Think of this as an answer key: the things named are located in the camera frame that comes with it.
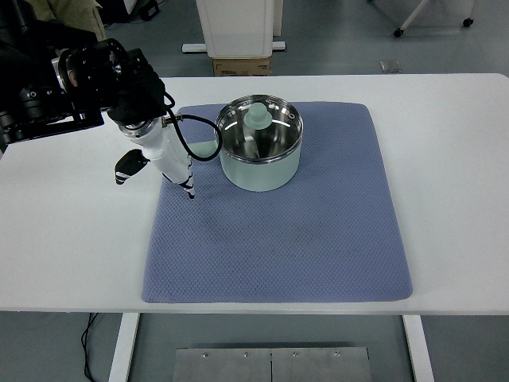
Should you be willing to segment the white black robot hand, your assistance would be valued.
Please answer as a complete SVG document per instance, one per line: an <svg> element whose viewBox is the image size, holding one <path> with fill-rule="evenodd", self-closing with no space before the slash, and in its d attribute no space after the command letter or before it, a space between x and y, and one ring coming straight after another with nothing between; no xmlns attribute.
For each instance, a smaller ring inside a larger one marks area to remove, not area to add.
<svg viewBox="0 0 509 382"><path fill-rule="evenodd" d="M138 126L120 127L120 131L141 149L128 151L115 165L115 181L118 185L150 163L167 180L186 191L189 198L195 197L190 155L174 127L164 127L160 119L154 119Z"/></svg>

